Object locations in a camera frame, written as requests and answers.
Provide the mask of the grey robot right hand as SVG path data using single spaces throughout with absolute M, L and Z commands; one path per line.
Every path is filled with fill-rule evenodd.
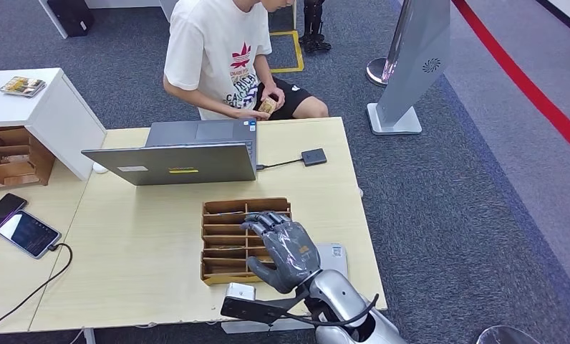
M 274 263 L 270 268 L 256 256 L 246 258 L 247 267 L 281 294 L 288 294 L 321 269 L 320 255 L 306 229 L 289 217 L 272 211 L 246 216 L 241 227 L 261 237 Z

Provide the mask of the person's left hand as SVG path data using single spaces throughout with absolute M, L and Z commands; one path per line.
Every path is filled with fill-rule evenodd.
M 284 104 L 284 91 L 277 86 L 265 86 L 261 97 L 261 110 L 273 113 Z

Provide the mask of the person's right hand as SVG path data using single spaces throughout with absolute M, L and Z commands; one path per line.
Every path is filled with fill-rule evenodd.
M 231 116 L 238 119 L 249 118 L 254 120 L 268 120 L 271 117 L 269 113 L 250 109 L 233 109 Z

